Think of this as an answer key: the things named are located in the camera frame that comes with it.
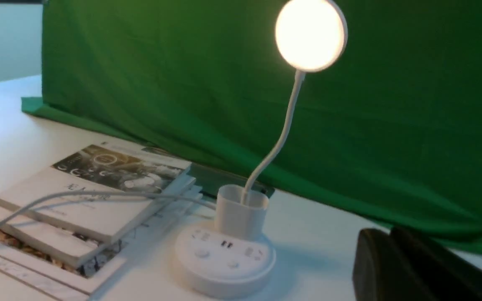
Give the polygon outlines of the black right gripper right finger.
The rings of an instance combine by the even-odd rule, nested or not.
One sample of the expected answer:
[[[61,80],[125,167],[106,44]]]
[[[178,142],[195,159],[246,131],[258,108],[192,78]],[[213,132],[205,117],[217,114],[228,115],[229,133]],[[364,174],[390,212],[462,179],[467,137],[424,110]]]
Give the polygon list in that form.
[[[393,227],[390,236],[440,301],[482,301],[482,269],[416,230]]]

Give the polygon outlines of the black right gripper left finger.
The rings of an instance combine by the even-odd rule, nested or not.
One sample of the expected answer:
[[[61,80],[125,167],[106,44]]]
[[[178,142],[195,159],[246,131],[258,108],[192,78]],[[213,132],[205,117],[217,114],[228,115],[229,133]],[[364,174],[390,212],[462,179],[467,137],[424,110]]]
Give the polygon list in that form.
[[[399,247],[375,228],[359,231],[352,272],[358,301],[428,301],[430,292]]]

